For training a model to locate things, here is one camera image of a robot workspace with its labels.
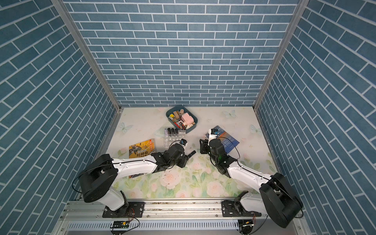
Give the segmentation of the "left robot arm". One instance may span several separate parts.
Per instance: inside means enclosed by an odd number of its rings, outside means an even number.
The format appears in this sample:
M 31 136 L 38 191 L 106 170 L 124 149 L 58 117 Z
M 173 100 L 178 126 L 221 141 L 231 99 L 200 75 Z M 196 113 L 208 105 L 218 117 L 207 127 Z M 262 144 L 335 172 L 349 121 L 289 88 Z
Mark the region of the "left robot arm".
M 127 176 L 139 176 L 166 171 L 171 167 L 183 168 L 196 153 L 185 153 L 186 140 L 181 140 L 164 152 L 151 153 L 134 159 L 115 159 L 103 154 L 79 173 L 77 179 L 86 203 L 100 202 L 116 211 L 127 204 L 125 194 L 114 188 L 114 182 Z

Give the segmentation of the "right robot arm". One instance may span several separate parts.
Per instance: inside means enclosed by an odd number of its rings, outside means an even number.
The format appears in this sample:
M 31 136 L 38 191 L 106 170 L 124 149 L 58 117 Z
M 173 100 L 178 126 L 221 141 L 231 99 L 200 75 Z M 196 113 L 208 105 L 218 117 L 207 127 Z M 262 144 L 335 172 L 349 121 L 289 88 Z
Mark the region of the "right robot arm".
M 261 213 L 269 215 L 278 226 L 286 228 L 299 211 L 303 210 L 304 205 L 299 195 L 282 174 L 264 174 L 241 165 L 238 159 L 226 153 L 220 139 L 201 139 L 200 153 L 209 155 L 220 174 L 257 190 L 263 202 Z

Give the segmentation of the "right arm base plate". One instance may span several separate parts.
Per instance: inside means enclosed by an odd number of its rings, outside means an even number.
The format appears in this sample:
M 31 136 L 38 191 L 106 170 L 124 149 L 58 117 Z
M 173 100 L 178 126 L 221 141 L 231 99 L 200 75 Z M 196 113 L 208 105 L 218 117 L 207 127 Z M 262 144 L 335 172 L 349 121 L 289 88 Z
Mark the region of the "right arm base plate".
M 224 200 L 221 202 L 223 217 L 260 217 L 262 214 L 257 211 L 246 211 L 239 202 Z

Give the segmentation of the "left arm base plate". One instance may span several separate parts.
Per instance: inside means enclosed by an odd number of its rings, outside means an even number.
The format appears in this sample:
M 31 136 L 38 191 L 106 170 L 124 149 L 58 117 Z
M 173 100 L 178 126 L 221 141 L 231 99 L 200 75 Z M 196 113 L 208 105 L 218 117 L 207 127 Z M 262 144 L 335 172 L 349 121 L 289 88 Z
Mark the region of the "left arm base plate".
M 125 205 L 112 211 L 108 206 L 105 207 L 102 217 L 103 218 L 127 218 L 135 217 L 141 218 L 143 216 L 145 202 L 127 202 Z

